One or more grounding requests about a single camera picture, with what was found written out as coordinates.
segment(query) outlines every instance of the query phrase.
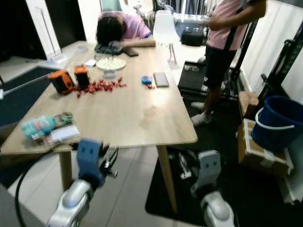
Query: black shorts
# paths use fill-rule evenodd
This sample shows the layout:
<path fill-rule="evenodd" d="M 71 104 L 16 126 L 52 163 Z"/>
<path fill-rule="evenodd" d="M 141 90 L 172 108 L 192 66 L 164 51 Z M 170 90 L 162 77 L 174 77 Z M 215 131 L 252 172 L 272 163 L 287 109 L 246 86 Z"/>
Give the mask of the black shorts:
<path fill-rule="evenodd" d="M 220 86 L 237 51 L 219 50 L 206 45 L 206 75 L 204 85 L 213 88 Z"/>

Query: cardboard box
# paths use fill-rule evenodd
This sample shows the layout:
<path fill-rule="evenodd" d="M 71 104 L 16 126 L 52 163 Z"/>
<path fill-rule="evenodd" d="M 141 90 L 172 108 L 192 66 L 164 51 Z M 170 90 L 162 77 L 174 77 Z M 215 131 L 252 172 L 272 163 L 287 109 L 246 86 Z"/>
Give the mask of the cardboard box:
<path fill-rule="evenodd" d="M 259 104 L 259 99 L 256 93 L 241 91 L 239 93 L 239 102 L 241 106 L 242 116 L 250 116 L 257 105 Z"/>
<path fill-rule="evenodd" d="M 273 153 L 256 144 L 251 138 L 251 132 L 255 124 L 254 121 L 244 119 L 239 127 L 239 164 L 278 177 L 289 175 L 294 165 L 288 149 L 285 149 L 284 153 Z"/>

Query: pink shirt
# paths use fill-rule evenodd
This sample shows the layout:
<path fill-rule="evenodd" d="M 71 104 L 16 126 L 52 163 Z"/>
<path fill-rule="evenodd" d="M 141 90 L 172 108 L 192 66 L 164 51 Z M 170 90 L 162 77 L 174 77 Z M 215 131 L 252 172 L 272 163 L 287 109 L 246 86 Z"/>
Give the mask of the pink shirt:
<path fill-rule="evenodd" d="M 238 9 L 246 7 L 250 0 L 222 0 L 215 8 L 213 15 L 217 17 L 230 17 L 237 13 Z M 238 26 L 233 38 L 230 50 L 237 50 L 241 46 L 247 25 Z M 231 28 L 219 31 L 210 31 L 207 44 L 211 47 L 223 50 Z"/>
<path fill-rule="evenodd" d="M 121 11 L 109 11 L 100 13 L 98 20 L 101 20 L 103 17 L 120 17 L 124 21 L 126 31 L 122 37 L 123 40 L 134 38 L 144 39 L 147 38 L 148 35 L 152 34 L 142 18 L 138 15 L 129 15 Z"/>

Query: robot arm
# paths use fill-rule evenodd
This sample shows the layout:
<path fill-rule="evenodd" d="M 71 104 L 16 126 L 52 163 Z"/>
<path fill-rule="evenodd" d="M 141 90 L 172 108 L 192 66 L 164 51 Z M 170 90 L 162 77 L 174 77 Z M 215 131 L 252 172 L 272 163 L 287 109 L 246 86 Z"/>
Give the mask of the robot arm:
<path fill-rule="evenodd" d="M 208 227 L 234 227 L 233 211 L 224 201 L 222 195 L 215 190 L 216 181 L 221 172 L 220 154 L 211 150 L 198 156 L 200 171 L 197 182 L 192 186 L 194 197 L 202 199 L 204 220 Z"/>
<path fill-rule="evenodd" d="M 116 178 L 117 171 L 111 167 L 116 161 L 118 149 L 109 157 L 105 157 L 108 146 L 95 140 L 81 139 L 78 145 L 77 161 L 79 179 L 63 193 L 59 199 L 57 210 L 47 222 L 47 227 L 78 227 L 89 210 L 89 202 L 97 188 L 105 183 L 107 175 Z"/>
<path fill-rule="evenodd" d="M 47 223 L 47 227 L 77 227 L 89 210 L 89 202 L 93 197 L 90 184 L 84 180 L 76 180 L 64 192 L 58 207 Z"/>

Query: hand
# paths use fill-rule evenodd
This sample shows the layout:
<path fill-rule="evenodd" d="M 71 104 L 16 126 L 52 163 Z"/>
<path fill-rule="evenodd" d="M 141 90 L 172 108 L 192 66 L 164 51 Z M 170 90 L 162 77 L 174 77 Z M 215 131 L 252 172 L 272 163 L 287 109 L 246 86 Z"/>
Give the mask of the hand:
<path fill-rule="evenodd" d="M 108 46 L 121 46 L 124 47 L 124 41 L 111 41 L 108 43 Z"/>
<path fill-rule="evenodd" d="M 222 17 L 212 17 L 208 22 L 207 25 L 210 30 L 218 31 L 225 28 L 225 19 Z"/>

